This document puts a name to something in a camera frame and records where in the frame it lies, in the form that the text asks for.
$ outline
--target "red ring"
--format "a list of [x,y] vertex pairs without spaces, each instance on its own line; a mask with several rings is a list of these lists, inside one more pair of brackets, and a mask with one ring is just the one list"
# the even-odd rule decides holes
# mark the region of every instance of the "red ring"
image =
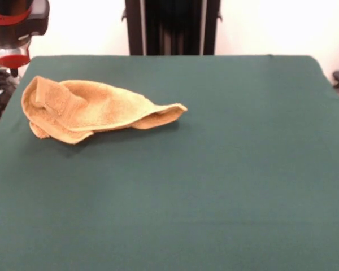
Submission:
[[7,15],[0,14],[0,25],[17,24],[23,21],[26,17],[28,17],[31,10],[32,10],[32,7],[26,10],[24,13],[19,14],[19,15],[14,15],[14,16],[7,16]]
[[7,55],[0,58],[0,66],[17,69],[30,62],[29,55]]

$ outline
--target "white wall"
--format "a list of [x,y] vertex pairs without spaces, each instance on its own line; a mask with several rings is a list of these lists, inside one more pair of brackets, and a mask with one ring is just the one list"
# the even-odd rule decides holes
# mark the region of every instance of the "white wall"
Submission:
[[[129,54],[124,0],[49,1],[48,31],[33,38],[31,56]],[[221,13],[218,55],[312,55],[328,78],[339,69],[339,0],[221,0]]]
[[216,54],[311,55],[339,69],[339,0],[222,0]]

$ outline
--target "yellow towel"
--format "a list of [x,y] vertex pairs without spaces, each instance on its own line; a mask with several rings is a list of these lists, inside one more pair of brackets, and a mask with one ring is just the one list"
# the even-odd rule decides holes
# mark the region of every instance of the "yellow towel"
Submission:
[[179,103],[157,106],[143,95],[99,82],[55,82],[41,76],[24,90],[21,105],[37,137],[69,144],[96,132],[161,126],[187,111]]

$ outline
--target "green felt surface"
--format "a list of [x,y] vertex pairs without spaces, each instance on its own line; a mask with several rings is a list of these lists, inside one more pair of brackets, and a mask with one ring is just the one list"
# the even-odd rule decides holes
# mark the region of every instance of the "green felt surface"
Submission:
[[[35,75],[189,109],[39,140]],[[339,98],[301,56],[35,58],[0,122],[0,271],[339,271]]]

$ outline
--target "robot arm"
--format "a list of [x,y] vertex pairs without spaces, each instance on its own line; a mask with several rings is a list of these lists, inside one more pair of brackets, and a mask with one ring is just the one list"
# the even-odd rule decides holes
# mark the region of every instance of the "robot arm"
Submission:
[[0,66],[28,64],[31,38],[45,34],[48,19],[48,0],[0,0]]

